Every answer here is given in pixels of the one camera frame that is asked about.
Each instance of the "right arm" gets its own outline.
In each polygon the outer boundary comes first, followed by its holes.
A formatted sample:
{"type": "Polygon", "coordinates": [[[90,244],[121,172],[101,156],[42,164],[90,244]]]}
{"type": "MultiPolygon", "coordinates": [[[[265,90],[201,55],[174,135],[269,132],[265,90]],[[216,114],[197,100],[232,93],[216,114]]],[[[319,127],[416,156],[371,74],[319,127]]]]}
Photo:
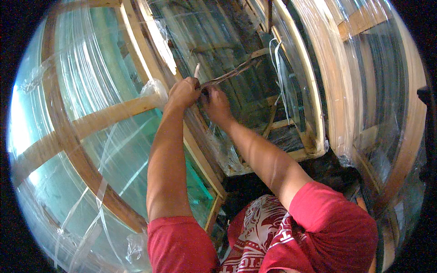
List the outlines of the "right arm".
{"type": "Polygon", "coordinates": [[[253,171],[289,208],[297,191],[311,182],[311,177],[286,152],[239,124],[223,91],[215,86],[208,91],[208,100],[202,98],[208,117],[225,131],[253,171]]]}
{"type": "MultiPolygon", "coordinates": [[[[202,101],[209,118],[232,139],[298,225],[309,232],[323,257],[325,268],[321,271],[367,272],[378,241],[375,220],[342,194],[314,182],[286,152],[239,124],[231,115],[226,95],[217,87],[210,88],[209,100],[203,97],[202,101]]],[[[287,258],[283,266],[296,265],[287,258]]]]}

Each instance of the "glass pane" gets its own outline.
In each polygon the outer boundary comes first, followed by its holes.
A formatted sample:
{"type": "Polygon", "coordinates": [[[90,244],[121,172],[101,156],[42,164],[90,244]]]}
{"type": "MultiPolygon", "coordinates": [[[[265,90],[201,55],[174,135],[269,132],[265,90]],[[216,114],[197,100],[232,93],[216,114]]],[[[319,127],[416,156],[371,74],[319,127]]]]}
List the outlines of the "glass pane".
{"type": "MultiPolygon", "coordinates": [[[[93,163],[117,194],[147,219],[147,167],[150,147],[161,120],[151,110],[99,131],[83,140],[93,163]]],[[[201,226],[206,224],[213,196],[187,157],[187,189],[191,210],[201,226]]]]}

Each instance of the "man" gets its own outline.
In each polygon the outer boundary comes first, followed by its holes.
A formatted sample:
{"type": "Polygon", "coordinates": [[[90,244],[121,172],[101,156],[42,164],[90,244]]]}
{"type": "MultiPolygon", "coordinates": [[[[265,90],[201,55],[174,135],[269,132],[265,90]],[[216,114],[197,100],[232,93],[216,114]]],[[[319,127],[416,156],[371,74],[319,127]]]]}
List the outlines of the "man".
{"type": "Polygon", "coordinates": [[[231,252],[217,264],[187,196],[184,111],[201,95],[195,78],[169,93],[150,152],[147,185],[148,253],[154,272],[367,272],[375,255],[375,221],[342,194],[309,177],[287,153],[240,125],[217,87],[202,95],[208,117],[271,189],[228,228],[231,252]]]}

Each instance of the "wooden frame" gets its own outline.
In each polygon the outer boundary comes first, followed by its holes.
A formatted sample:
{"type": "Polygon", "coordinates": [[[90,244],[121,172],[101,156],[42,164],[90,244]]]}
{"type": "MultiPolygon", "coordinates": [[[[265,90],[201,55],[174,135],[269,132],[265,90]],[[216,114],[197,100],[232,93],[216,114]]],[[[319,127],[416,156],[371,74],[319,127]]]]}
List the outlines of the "wooden frame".
{"type": "Polygon", "coordinates": [[[221,198],[219,195],[214,199],[214,204],[212,206],[212,209],[209,213],[208,219],[206,221],[206,225],[204,227],[204,230],[208,235],[211,235],[213,226],[215,224],[215,221],[217,219],[217,214],[219,214],[219,210],[221,205],[223,204],[224,199],[221,198]]]}
{"type": "MultiPolygon", "coordinates": [[[[261,12],[264,13],[265,16],[265,1],[261,2],[262,0],[255,0],[256,4],[260,8],[261,12]]],[[[247,13],[250,15],[253,12],[255,12],[255,8],[253,7],[250,0],[247,0],[246,3],[248,6],[245,6],[247,13]]],[[[311,95],[311,102],[312,102],[312,110],[314,111],[314,119],[316,122],[316,128],[315,132],[314,129],[311,128],[311,126],[307,123],[307,131],[305,132],[299,132],[299,137],[305,147],[304,152],[306,152],[306,157],[302,158],[302,151],[294,151],[289,153],[296,161],[302,161],[304,159],[309,158],[315,158],[322,156],[325,154],[324,149],[324,143],[325,143],[325,127],[324,127],[324,120],[323,120],[323,114],[322,114],[322,103],[320,100],[319,91],[316,84],[316,77],[314,75],[314,71],[312,69],[312,65],[309,59],[308,52],[306,50],[305,44],[303,42],[302,37],[300,36],[299,30],[297,29],[294,20],[292,19],[290,13],[288,12],[286,6],[284,3],[280,0],[275,0],[275,6],[277,9],[277,12],[284,20],[285,24],[287,25],[287,28],[290,30],[291,37],[293,39],[294,44],[296,45],[297,52],[299,54],[299,57],[302,61],[304,72],[305,72],[305,78],[308,83],[309,92],[311,95]]],[[[261,22],[261,24],[264,24],[263,27],[265,30],[267,30],[266,22],[261,22]]],[[[275,26],[271,26],[271,30],[275,36],[275,38],[280,42],[281,37],[278,33],[278,30],[275,26]]],[[[286,57],[290,61],[290,56],[287,54],[284,45],[282,45],[282,49],[284,50],[286,57]]],[[[269,98],[267,101],[273,105],[276,98],[269,98]]],[[[269,132],[272,129],[280,128],[283,126],[287,126],[288,121],[278,121],[275,123],[272,123],[270,127],[267,129],[269,132]]]]}
{"type": "Polygon", "coordinates": [[[382,213],[398,193],[416,160],[425,129],[427,114],[426,105],[417,96],[417,90],[427,84],[419,52],[399,15],[394,14],[393,17],[398,25],[406,55],[408,71],[407,88],[409,93],[408,112],[399,153],[385,182],[385,187],[374,205],[377,215],[382,213]]]}
{"type": "Polygon", "coordinates": [[[309,3],[293,0],[302,23],[310,26],[308,37],[313,45],[325,88],[329,117],[329,143],[337,157],[351,156],[354,96],[343,41],[335,20],[324,1],[309,3]],[[308,18],[307,13],[314,15],[308,18]]]}
{"type": "Polygon", "coordinates": [[[47,61],[49,65],[49,68],[44,72],[42,85],[56,139],[91,192],[96,197],[103,198],[102,204],[133,231],[142,232],[142,229],[147,226],[145,219],[124,202],[110,185],[101,189],[105,180],[84,150],[67,117],[59,87],[56,63],[53,58],[50,58],[55,53],[55,26],[56,14],[50,13],[44,27],[41,60],[47,61]]]}

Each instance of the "wooden slat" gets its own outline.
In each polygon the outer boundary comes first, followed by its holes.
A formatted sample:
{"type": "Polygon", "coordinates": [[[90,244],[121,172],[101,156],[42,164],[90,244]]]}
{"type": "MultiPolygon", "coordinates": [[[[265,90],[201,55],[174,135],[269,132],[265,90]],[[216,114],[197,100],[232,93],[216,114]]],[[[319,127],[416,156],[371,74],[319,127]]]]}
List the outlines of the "wooden slat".
{"type": "Polygon", "coordinates": [[[366,5],[352,13],[349,18],[338,25],[341,39],[346,41],[391,18],[391,12],[381,1],[369,0],[366,5]]]}
{"type": "Polygon", "coordinates": [[[363,155],[355,146],[352,148],[352,161],[355,163],[355,166],[363,178],[366,187],[370,189],[369,192],[372,195],[369,196],[369,198],[371,200],[375,200],[381,191],[379,188],[379,185],[382,185],[381,180],[377,176],[375,170],[365,155],[363,155]]]}
{"type": "MultiPolygon", "coordinates": [[[[47,111],[60,146],[66,152],[68,159],[84,183],[90,188],[92,193],[97,196],[99,187],[104,180],[103,176],[99,173],[96,166],[92,163],[91,158],[85,152],[74,131],[73,125],[67,117],[58,83],[55,61],[53,58],[49,58],[55,52],[55,26],[56,16],[51,13],[45,24],[41,50],[41,59],[47,61],[49,65],[49,68],[43,75],[42,81],[47,111]]],[[[133,231],[138,233],[142,232],[142,229],[147,226],[145,219],[125,203],[110,185],[106,187],[102,203],[111,213],[133,231]]]]}
{"type": "Polygon", "coordinates": [[[276,105],[273,105],[270,109],[270,119],[269,119],[269,123],[267,124],[267,128],[263,133],[263,137],[267,138],[270,134],[270,131],[272,130],[272,125],[273,125],[273,120],[274,120],[274,116],[276,114],[276,105]]]}
{"type": "Polygon", "coordinates": [[[382,213],[389,205],[410,172],[420,148],[427,114],[426,105],[417,96],[417,90],[427,84],[419,52],[401,18],[396,14],[393,16],[402,37],[406,57],[408,112],[398,156],[393,163],[393,168],[385,182],[384,189],[374,205],[376,215],[382,213]]]}
{"type": "Polygon", "coordinates": [[[166,80],[162,73],[160,73],[160,68],[154,62],[154,55],[149,49],[140,24],[133,10],[132,4],[129,0],[122,0],[121,6],[116,8],[116,11],[120,13],[120,17],[124,23],[124,27],[128,33],[129,42],[132,44],[136,55],[138,56],[141,66],[136,67],[139,73],[145,73],[148,79],[157,78],[169,90],[166,80]]]}
{"type": "Polygon", "coordinates": [[[204,227],[204,230],[208,235],[211,235],[212,228],[214,227],[215,221],[217,220],[217,215],[219,214],[219,210],[223,202],[224,200],[220,196],[217,196],[214,200],[214,204],[211,211],[209,212],[209,216],[204,227]]]}
{"type": "Polygon", "coordinates": [[[115,8],[114,10],[118,21],[118,28],[120,29],[123,35],[123,39],[126,44],[126,49],[132,58],[132,62],[134,63],[138,76],[140,77],[142,83],[145,85],[149,81],[149,75],[146,72],[146,70],[143,68],[144,58],[140,57],[139,55],[141,54],[141,52],[137,50],[138,47],[134,46],[138,44],[136,44],[135,40],[131,41],[131,37],[133,37],[133,33],[132,30],[129,27],[126,27],[125,25],[125,19],[126,19],[125,12],[123,12],[121,8],[115,8]]]}
{"type": "MultiPolygon", "coordinates": [[[[155,108],[154,102],[158,99],[157,97],[155,94],[149,97],[140,97],[91,113],[74,120],[72,122],[73,130],[77,138],[82,140],[119,121],[155,108]]],[[[14,162],[15,186],[18,187],[23,179],[62,150],[54,131],[32,144],[14,162]]]]}
{"type": "MultiPolygon", "coordinates": [[[[292,119],[290,119],[290,124],[294,124],[294,121],[292,119]]],[[[281,127],[284,127],[284,126],[288,126],[288,125],[289,124],[288,124],[288,121],[286,119],[281,120],[281,121],[277,121],[277,122],[274,122],[272,124],[272,130],[273,129],[278,129],[278,128],[281,128],[281,127]]]]}
{"type": "Polygon", "coordinates": [[[349,64],[338,27],[324,1],[292,0],[307,26],[320,66],[329,119],[329,144],[336,156],[351,157],[354,93],[349,64]]]}
{"type": "Polygon", "coordinates": [[[297,151],[292,151],[287,153],[289,156],[291,156],[294,160],[297,162],[303,161],[305,159],[308,159],[308,155],[305,151],[305,149],[300,149],[297,151]]]}

